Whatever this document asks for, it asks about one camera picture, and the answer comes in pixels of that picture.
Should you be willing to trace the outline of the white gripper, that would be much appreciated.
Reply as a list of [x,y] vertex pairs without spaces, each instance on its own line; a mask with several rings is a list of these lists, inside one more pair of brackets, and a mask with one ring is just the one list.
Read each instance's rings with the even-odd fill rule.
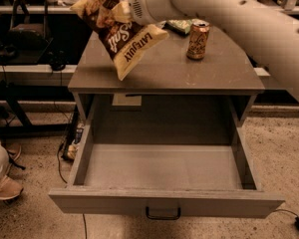
[[167,20],[169,17],[169,0],[128,1],[122,0],[113,8],[114,18],[120,23],[131,22],[133,17],[138,24],[147,25]]

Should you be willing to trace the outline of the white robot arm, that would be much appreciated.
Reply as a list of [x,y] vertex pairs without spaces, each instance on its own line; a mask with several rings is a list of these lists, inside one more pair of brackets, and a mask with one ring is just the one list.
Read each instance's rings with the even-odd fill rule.
[[118,20],[202,19],[221,29],[299,102],[299,20],[254,0],[122,0]]

